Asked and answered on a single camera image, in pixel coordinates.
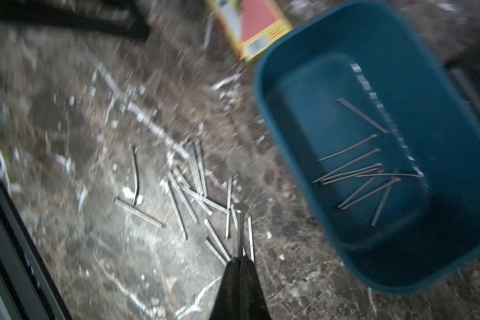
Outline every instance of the metal nail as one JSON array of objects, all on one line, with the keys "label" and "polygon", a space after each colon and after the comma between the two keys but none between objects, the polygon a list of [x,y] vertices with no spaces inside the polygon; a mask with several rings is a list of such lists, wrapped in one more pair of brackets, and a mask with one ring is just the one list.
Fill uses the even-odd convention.
[{"label": "metal nail", "polygon": [[251,222],[251,216],[247,218],[247,223],[249,226],[249,242],[251,244],[251,260],[252,262],[254,261],[254,243],[252,242],[252,222]]},{"label": "metal nail", "polygon": [[120,206],[121,208],[125,209],[125,210],[128,211],[129,213],[135,214],[135,215],[138,216],[139,218],[144,219],[145,221],[149,222],[150,224],[154,225],[154,226],[157,227],[157,228],[162,228],[162,227],[163,227],[163,224],[161,224],[160,222],[154,220],[152,217],[148,216],[147,214],[138,211],[137,209],[135,209],[135,208],[133,208],[132,206],[130,206],[128,203],[124,203],[124,202],[122,202],[121,200],[119,200],[119,199],[117,199],[117,198],[114,198],[114,199],[112,200],[112,202],[113,202],[114,204]]},{"label": "metal nail", "polygon": [[[174,167],[173,172],[174,172],[174,175],[176,176],[176,178],[179,180],[179,182],[181,182],[181,184],[183,184],[185,187],[190,189],[190,184],[188,184],[185,177],[181,174],[181,172],[179,172],[178,167]],[[204,204],[203,201],[201,201],[200,199],[195,199],[195,200],[197,201],[198,205],[200,205],[201,208],[203,208],[203,210],[205,210],[205,212],[208,215],[212,215],[213,212],[211,212],[210,208],[206,207],[206,204]]]},{"label": "metal nail", "polygon": [[348,109],[350,109],[350,111],[354,112],[355,114],[357,114],[358,116],[363,118],[366,122],[368,122],[369,124],[371,124],[372,126],[377,128],[378,130],[380,130],[382,133],[389,133],[389,131],[387,131],[382,126],[380,126],[378,123],[373,121],[370,117],[365,115],[363,112],[359,111],[358,108],[354,107],[350,102],[346,101],[344,98],[338,99],[338,102],[341,103],[343,106],[347,107]]},{"label": "metal nail", "polygon": [[229,209],[229,207],[231,206],[231,186],[233,185],[233,177],[229,177],[229,181],[228,181],[228,206],[226,207],[226,209]]},{"label": "metal nail", "polygon": [[224,254],[224,257],[226,257],[226,260],[231,261],[231,258],[229,257],[229,254],[226,251],[226,249],[224,248],[224,246],[222,245],[221,240],[217,237],[217,234],[215,233],[215,231],[211,227],[210,221],[208,221],[208,219],[206,219],[206,218],[205,218],[205,224],[206,224],[206,227],[208,228],[208,231],[210,231],[211,236],[213,237],[215,242],[217,242],[218,248],[222,251],[222,253]]},{"label": "metal nail", "polygon": [[174,166],[173,167],[173,173],[174,173],[174,176],[176,177],[176,179],[182,183],[185,187],[187,188],[190,188],[190,184],[188,184],[187,180],[185,179],[185,177],[182,175],[182,173],[179,171],[178,167],[177,166]]},{"label": "metal nail", "polygon": [[367,152],[367,153],[365,153],[364,155],[362,155],[362,156],[360,156],[360,157],[352,160],[351,162],[346,163],[346,164],[342,165],[341,167],[332,170],[332,171],[329,172],[328,174],[323,175],[323,176],[321,176],[320,178],[313,180],[312,183],[319,182],[320,180],[323,180],[324,178],[327,178],[328,176],[332,176],[334,173],[338,172],[339,170],[344,169],[344,168],[348,167],[349,165],[352,165],[352,164],[358,162],[358,161],[361,160],[361,159],[364,159],[364,158],[366,158],[366,157],[370,157],[372,154],[377,153],[377,152],[379,152],[379,151],[380,151],[379,148],[375,148],[375,149],[373,149],[372,151]]},{"label": "metal nail", "polygon": [[326,156],[326,157],[320,158],[319,161],[324,161],[324,160],[326,160],[326,159],[339,156],[339,155],[341,155],[342,153],[345,153],[345,152],[347,152],[347,151],[349,151],[349,150],[352,150],[353,148],[355,148],[355,147],[357,147],[357,146],[359,146],[359,145],[361,145],[361,144],[363,144],[363,143],[365,143],[365,142],[370,141],[370,140],[373,139],[373,138],[377,138],[378,136],[379,136],[379,135],[371,135],[370,137],[368,137],[368,138],[366,138],[366,139],[364,139],[364,140],[361,140],[361,141],[359,141],[358,143],[349,146],[348,148],[345,148],[345,149],[343,149],[343,150],[341,150],[341,151],[336,152],[335,154],[332,154],[332,155],[330,155],[330,156]]},{"label": "metal nail", "polygon": [[202,195],[203,189],[201,188],[201,178],[199,177],[198,164],[195,159],[194,144],[191,140],[187,143],[187,152],[189,154],[188,164],[190,166],[190,172],[192,172],[195,189],[200,195]]},{"label": "metal nail", "polygon": [[356,176],[356,178],[362,178],[362,177],[381,177],[381,176],[402,176],[402,177],[415,177],[415,178],[421,178],[419,175],[412,175],[412,174],[359,174]]},{"label": "metal nail", "polygon": [[[233,182],[233,178],[229,177],[229,181],[228,181],[228,205],[227,205],[226,209],[231,208],[231,185],[232,185],[232,182]],[[229,217],[230,216],[231,216],[230,212],[226,213],[226,239],[229,239]]]},{"label": "metal nail", "polygon": [[392,185],[393,183],[396,183],[396,182],[399,182],[399,181],[402,181],[402,179],[400,179],[400,178],[395,178],[394,180],[391,180],[390,182],[383,184],[382,186],[380,186],[380,187],[378,187],[377,189],[375,189],[375,190],[367,193],[366,195],[363,195],[362,197],[357,198],[356,200],[352,201],[351,203],[347,204],[346,206],[342,207],[341,209],[345,210],[346,208],[350,207],[351,205],[356,204],[356,203],[358,203],[359,201],[364,200],[364,199],[368,198],[369,196],[376,194],[376,193],[379,192],[380,190],[383,190],[383,189],[386,188],[387,186],[390,186],[390,185]]},{"label": "metal nail", "polygon": [[[242,251],[243,251],[243,255],[246,255],[245,246],[243,245],[243,217],[247,213],[247,211],[249,211],[249,205],[245,202],[238,202],[237,207],[235,208],[234,211],[236,214],[238,214],[238,229],[237,229],[238,241],[240,241],[240,238],[242,238]],[[240,253],[240,247],[238,247],[238,256],[240,257],[239,253]]]},{"label": "metal nail", "polygon": [[211,243],[210,243],[210,241],[208,241],[208,239],[205,239],[203,242],[210,249],[210,251],[213,252],[213,254],[215,254],[215,256],[222,262],[223,265],[228,264],[226,262],[226,260],[224,260],[224,258],[222,258],[221,254],[211,245]]},{"label": "metal nail", "polygon": [[245,249],[243,247],[243,211],[238,212],[238,258],[242,259],[245,255]]},{"label": "metal nail", "polygon": [[384,204],[386,204],[387,198],[390,196],[391,188],[393,186],[390,185],[386,188],[384,191],[384,194],[382,195],[382,199],[380,199],[379,206],[377,207],[377,211],[375,212],[375,216],[373,217],[373,220],[371,221],[371,226],[375,227],[377,224],[377,220],[379,220],[380,213],[382,212],[382,209],[384,208]]},{"label": "metal nail", "polygon": [[137,198],[139,197],[139,172],[137,171],[137,160],[135,158],[135,146],[131,145],[131,167],[134,171],[134,183],[135,183],[135,195],[134,195],[134,207],[137,205]]},{"label": "metal nail", "polygon": [[220,211],[224,212],[225,214],[228,212],[228,209],[218,205],[217,203],[215,203],[213,201],[208,200],[208,198],[205,198],[204,196],[192,191],[191,189],[185,187],[183,184],[180,184],[179,188],[181,190],[185,191],[186,193],[188,193],[189,195],[192,195],[194,198],[200,199],[201,201],[203,201],[207,205],[209,205],[211,207],[214,207],[215,209],[220,210]]},{"label": "metal nail", "polygon": [[208,196],[206,191],[206,181],[205,181],[205,167],[203,165],[203,155],[201,154],[201,142],[198,140],[195,142],[195,150],[198,153],[198,171],[199,176],[201,177],[201,187],[203,188],[203,195]]},{"label": "metal nail", "polygon": [[235,211],[235,202],[231,201],[231,215],[233,216],[233,223],[235,224],[235,230],[238,232],[238,220],[237,220],[237,212]]},{"label": "metal nail", "polygon": [[[369,170],[365,170],[365,171],[362,171],[360,173],[368,173],[368,172],[372,172],[372,171],[375,171],[377,170],[378,168],[373,168],[373,169],[369,169]],[[348,178],[353,178],[353,177],[356,177],[356,175],[358,175],[359,173],[357,174],[352,174],[352,175],[348,175],[348,176],[344,176],[344,177],[340,177],[338,179],[334,179],[334,180],[327,180],[326,182],[322,182],[321,185],[322,186],[325,186],[325,185],[328,185],[328,184],[331,184],[331,183],[334,183],[334,182],[338,182],[338,181],[341,181],[341,180],[345,180],[345,179],[348,179]]]},{"label": "metal nail", "polygon": [[[379,170],[377,171],[377,173],[382,173],[384,172],[384,170]],[[340,203],[337,208],[338,209],[341,209],[341,207],[343,207],[348,201],[352,200],[353,197],[355,197],[359,192],[363,191],[364,188],[366,188],[367,186],[369,186],[372,182],[375,181],[375,179],[377,179],[377,177],[372,177],[372,178],[369,178],[367,182],[363,183],[362,186],[360,186],[357,190],[355,190],[354,192],[352,192],[352,195],[349,195],[342,203]]]},{"label": "metal nail", "polygon": [[332,179],[336,179],[340,176],[344,176],[344,175],[350,175],[350,174],[359,174],[359,172],[361,171],[365,171],[365,170],[368,170],[368,169],[371,169],[371,168],[378,168],[378,167],[382,167],[382,163],[376,163],[376,164],[372,164],[372,165],[369,165],[367,167],[364,167],[364,168],[361,168],[361,169],[357,169],[357,170],[352,170],[352,171],[347,171],[347,172],[341,172],[339,174],[336,174],[334,176],[329,176],[327,178],[324,178],[322,180],[320,180],[320,182],[325,182],[327,180],[332,180]]},{"label": "metal nail", "polygon": [[165,182],[165,185],[167,186],[167,194],[169,195],[169,199],[171,200],[171,203],[173,205],[174,214],[176,215],[176,219],[178,220],[179,229],[181,230],[183,239],[186,240],[187,233],[185,232],[185,228],[183,227],[183,222],[181,221],[181,215],[179,214],[178,207],[176,206],[176,201],[174,201],[173,192],[171,191],[171,187],[168,182]]},{"label": "metal nail", "polygon": [[192,220],[194,222],[198,222],[198,217],[195,216],[194,210],[190,206],[190,204],[187,201],[187,198],[185,195],[183,195],[183,192],[178,188],[178,183],[176,182],[176,179],[174,178],[173,174],[171,173],[170,170],[167,171],[167,176],[169,176],[169,180],[173,184],[174,188],[176,189],[176,192],[178,193],[179,197],[181,198],[181,201],[183,201],[183,204],[185,205],[185,208],[187,208],[188,213],[190,213],[190,216],[192,217]]},{"label": "metal nail", "polygon": [[229,217],[231,216],[231,212],[226,213],[226,237],[225,239],[229,239]]}]

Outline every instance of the blue tray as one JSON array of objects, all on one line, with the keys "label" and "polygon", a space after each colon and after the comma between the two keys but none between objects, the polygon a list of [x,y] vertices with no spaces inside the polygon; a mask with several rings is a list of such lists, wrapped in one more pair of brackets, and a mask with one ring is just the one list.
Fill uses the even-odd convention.
[{"label": "blue tray", "polygon": [[[360,281],[410,293],[480,255],[480,124],[389,6],[344,3],[282,37],[262,56],[254,92],[307,201]],[[340,105],[342,97],[390,133]],[[371,134],[379,137],[317,161]],[[423,174],[394,185],[376,227],[382,193],[336,209],[368,178],[311,183],[374,148],[381,152],[345,170],[381,162],[386,172]],[[388,180],[377,178],[361,195]]]}]

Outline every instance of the dusty ground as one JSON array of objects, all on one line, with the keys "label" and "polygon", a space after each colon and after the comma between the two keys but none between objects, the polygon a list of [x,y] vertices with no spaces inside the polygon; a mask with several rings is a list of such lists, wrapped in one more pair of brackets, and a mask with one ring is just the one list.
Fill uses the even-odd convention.
[{"label": "dusty ground", "polygon": [[[333,1],[281,0],[299,25]],[[394,3],[444,61],[480,40],[480,0]],[[74,319],[206,319],[223,266],[203,244],[204,214],[179,233],[161,185],[187,138],[200,139],[211,198],[250,204],[257,270],[274,320],[480,319],[480,259],[409,297],[358,283],[327,242],[257,112],[255,64],[238,62],[208,12],[142,2],[146,44],[0,24],[0,167]],[[112,205],[134,188],[164,229]],[[224,216],[211,223],[224,236]],[[232,252],[234,237],[225,241]]]}]

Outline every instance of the barcode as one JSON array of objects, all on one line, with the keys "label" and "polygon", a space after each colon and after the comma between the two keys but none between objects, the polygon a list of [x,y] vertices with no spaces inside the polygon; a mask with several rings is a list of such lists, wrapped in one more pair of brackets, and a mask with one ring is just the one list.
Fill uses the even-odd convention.
[{"label": "barcode", "polygon": [[265,49],[268,45],[269,41],[267,37],[263,35],[245,47],[246,55],[253,56],[259,51]]}]

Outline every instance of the red and yellow box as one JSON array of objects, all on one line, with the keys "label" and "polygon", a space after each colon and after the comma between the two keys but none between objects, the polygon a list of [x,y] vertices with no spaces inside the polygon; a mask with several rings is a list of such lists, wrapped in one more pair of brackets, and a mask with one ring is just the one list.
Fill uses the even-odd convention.
[{"label": "red and yellow box", "polygon": [[238,59],[251,61],[292,30],[273,0],[206,0]]}]

